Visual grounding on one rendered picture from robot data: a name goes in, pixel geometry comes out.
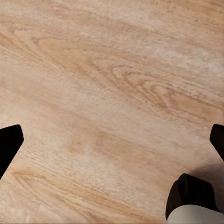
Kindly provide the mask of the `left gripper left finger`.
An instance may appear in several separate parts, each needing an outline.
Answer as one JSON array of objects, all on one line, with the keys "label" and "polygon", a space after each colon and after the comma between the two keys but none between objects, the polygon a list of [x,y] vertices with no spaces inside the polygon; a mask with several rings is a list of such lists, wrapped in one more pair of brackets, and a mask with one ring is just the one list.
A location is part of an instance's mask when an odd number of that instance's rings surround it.
[{"label": "left gripper left finger", "polygon": [[0,179],[24,142],[19,124],[0,129]]}]

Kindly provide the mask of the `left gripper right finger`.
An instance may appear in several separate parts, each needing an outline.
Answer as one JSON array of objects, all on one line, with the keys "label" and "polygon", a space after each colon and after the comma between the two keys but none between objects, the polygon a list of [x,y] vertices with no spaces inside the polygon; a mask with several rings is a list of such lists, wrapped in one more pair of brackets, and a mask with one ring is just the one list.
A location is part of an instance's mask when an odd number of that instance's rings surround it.
[{"label": "left gripper right finger", "polygon": [[210,133],[210,142],[224,161],[224,126],[214,124]]}]

